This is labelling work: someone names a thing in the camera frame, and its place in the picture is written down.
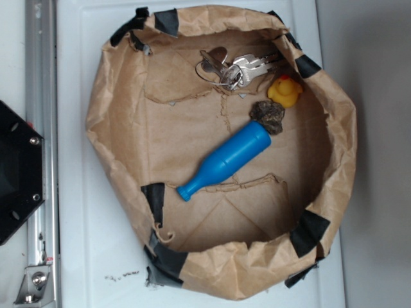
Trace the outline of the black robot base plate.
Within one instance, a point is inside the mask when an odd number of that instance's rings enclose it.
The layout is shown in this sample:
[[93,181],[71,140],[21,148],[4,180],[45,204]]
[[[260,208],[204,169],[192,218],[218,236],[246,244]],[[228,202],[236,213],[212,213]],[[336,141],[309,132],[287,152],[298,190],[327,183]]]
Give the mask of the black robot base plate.
[[1,102],[1,244],[44,202],[43,143],[39,135]]

